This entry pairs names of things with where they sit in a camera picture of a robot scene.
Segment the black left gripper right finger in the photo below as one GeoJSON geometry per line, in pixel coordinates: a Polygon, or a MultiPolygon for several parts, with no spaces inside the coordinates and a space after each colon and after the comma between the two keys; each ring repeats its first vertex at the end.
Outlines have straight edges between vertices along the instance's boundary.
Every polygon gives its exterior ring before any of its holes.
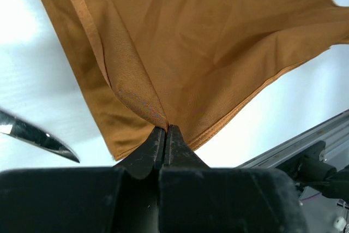
{"type": "Polygon", "coordinates": [[[167,132],[160,171],[161,232],[306,232],[293,181],[281,170],[209,168],[167,132]]]}

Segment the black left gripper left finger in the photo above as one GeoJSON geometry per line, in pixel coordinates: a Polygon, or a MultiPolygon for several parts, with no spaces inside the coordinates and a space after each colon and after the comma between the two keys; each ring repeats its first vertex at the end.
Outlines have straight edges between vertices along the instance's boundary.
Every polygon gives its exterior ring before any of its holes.
{"type": "Polygon", "coordinates": [[[1,173],[1,232],[158,232],[165,131],[113,167],[1,173]]]}

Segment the orange brown cloth napkin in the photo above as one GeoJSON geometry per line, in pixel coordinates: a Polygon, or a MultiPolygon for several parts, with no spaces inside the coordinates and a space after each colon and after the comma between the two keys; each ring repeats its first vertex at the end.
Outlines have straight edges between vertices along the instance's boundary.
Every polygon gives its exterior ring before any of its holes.
{"type": "Polygon", "coordinates": [[[154,127],[196,150],[266,86],[335,44],[333,0],[41,0],[116,160],[154,127]]]}

